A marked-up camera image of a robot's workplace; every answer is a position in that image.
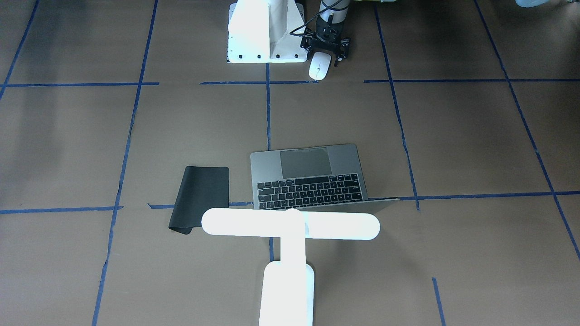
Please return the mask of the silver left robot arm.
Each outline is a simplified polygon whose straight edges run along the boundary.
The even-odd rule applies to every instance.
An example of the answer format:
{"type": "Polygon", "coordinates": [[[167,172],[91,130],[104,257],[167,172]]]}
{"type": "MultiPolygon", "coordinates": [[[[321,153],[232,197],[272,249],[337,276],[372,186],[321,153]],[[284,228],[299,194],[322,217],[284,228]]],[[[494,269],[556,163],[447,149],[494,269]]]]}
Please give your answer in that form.
{"type": "Polygon", "coordinates": [[[332,52],[335,67],[347,59],[352,39],[343,36],[343,31],[349,6],[349,0],[322,0],[319,12],[292,31],[301,37],[301,48],[307,52],[316,49],[332,52]]]}

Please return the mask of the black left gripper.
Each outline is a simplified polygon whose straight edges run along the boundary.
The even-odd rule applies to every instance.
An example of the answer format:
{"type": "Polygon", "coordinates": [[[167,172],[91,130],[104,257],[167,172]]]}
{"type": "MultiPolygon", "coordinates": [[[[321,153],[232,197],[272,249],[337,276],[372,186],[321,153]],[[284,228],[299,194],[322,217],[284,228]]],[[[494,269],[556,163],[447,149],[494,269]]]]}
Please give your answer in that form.
{"type": "Polygon", "coordinates": [[[302,38],[300,43],[300,47],[305,51],[306,60],[311,58],[316,48],[336,48],[334,51],[334,67],[346,60],[350,50],[351,39],[341,37],[343,27],[344,20],[339,22],[331,20],[329,22],[323,18],[317,18],[313,38],[302,38]]]}

